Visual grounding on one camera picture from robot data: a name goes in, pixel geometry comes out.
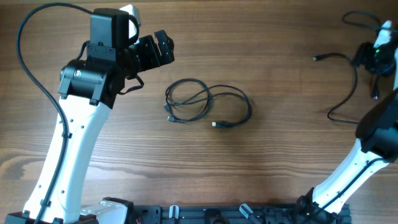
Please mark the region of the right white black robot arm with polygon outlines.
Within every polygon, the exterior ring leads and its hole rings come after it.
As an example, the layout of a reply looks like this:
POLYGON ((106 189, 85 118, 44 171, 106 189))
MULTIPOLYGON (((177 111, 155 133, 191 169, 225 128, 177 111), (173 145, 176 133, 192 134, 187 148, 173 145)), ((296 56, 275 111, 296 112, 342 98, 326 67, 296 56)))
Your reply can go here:
POLYGON ((297 200, 293 219, 331 223, 377 171, 397 160, 397 75, 392 92, 359 122, 352 150, 333 173, 297 200))

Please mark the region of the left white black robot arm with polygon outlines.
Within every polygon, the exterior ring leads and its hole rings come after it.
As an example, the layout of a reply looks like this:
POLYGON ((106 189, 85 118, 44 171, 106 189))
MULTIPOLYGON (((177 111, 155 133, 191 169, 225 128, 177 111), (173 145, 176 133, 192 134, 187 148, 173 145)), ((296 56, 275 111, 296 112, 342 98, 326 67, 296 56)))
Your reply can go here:
POLYGON ((139 223, 128 200, 106 197, 81 206, 83 183, 98 135, 125 82, 172 63, 174 42, 164 30, 141 37, 138 8, 97 8, 90 12, 90 39, 60 72, 58 112, 44 167, 20 212, 7 223, 139 223))

